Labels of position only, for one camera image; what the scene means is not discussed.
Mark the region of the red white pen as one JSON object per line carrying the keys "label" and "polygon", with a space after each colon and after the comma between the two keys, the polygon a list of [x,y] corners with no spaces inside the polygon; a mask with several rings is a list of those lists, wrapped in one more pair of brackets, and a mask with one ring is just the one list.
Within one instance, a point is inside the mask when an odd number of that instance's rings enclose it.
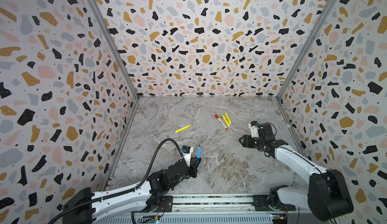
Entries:
{"label": "red white pen", "polygon": [[228,126],[224,123],[224,121],[217,115],[215,114],[215,117],[219,120],[219,122],[222,124],[222,126],[228,130]]}

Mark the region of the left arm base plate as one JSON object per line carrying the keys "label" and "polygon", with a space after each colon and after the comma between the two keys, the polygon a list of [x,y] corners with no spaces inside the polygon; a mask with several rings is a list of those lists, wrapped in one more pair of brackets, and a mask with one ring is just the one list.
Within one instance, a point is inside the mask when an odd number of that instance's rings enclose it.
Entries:
{"label": "left arm base plate", "polygon": [[161,197],[152,197],[146,201],[147,206],[143,212],[149,213],[153,211],[170,213],[173,207],[173,196],[164,195]]}

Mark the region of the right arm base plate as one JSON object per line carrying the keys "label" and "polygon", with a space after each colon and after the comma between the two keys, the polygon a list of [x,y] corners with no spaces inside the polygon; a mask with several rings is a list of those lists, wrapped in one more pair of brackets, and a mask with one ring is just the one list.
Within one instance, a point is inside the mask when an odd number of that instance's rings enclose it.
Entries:
{"label": "right arm base plate", "polygon": [[296,211],[296,207],[293,205],[275,202],[271,195],[253,195],[253,206],[256,212]]}

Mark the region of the yellow highlighter pen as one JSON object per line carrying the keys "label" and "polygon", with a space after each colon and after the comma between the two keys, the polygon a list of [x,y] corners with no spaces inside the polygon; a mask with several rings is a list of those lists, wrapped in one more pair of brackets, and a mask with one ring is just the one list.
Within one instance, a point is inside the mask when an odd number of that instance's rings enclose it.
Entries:
{"label": "yellow highlighter pen", "polygon": [[189,127],[191,127],[191,124],[190,124],[190,125],[187,125],[187,126],[185,126],[185,127],[183,127],[183,128],[180,128],[180,129],[176,130],[175,133],[179,133],[179,132],[181,132],[181,131],[184,131],[184,130],[188,129]]}
{"label": "yellow highlighter pen", "polygon": [[231,125],[231,121],[230,121],[230,119],[229,119],[229,117],[228,117],[228,114],[227,114],[226,112],[225,112],[225,117],[226,117],[228,123]]}
{"label": "yellow highlighter pen", "polygon": [[227,125],[228,127],[230,127],[230,124],[228,123],[226,117],[225,117],[224,115],[222,115],[222,118],[223,118],[223,120],[225,121],[226,125]]}

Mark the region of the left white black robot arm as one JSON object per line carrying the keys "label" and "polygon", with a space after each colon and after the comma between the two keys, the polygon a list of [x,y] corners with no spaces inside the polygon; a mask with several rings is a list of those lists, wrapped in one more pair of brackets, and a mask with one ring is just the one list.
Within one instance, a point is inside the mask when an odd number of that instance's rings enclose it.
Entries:
{"label": "left white black robot arm", "polygon": [[183,180],[197,177],[200,162],[200,158],[195,158],[187,165],[179,160],[167,170],[151,174],[138,188],[135,184],[99,192],[84,188],[63,206],[62,223],[92,224],[125,212],[151,212],[160,203],[160,197]]}

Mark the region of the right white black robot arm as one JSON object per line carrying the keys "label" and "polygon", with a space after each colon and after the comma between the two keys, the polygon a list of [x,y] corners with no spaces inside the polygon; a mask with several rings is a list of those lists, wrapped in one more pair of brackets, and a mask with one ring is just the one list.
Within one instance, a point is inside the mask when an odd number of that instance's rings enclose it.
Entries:
{"label": "right white black robot arm", "polygon": [[268,205],[280,211],[287,205],[306,210],[320,221],[325,222],[354,211],[343,174],[328,170],[295,151],[287,142],[276,139],[276,128],[271,123],[249,123],[251,133],[239,139],[245,148],[262,151],[266,157],[274,158],[292,169],[307,184],[306,191],[280,185],[270,189]]}

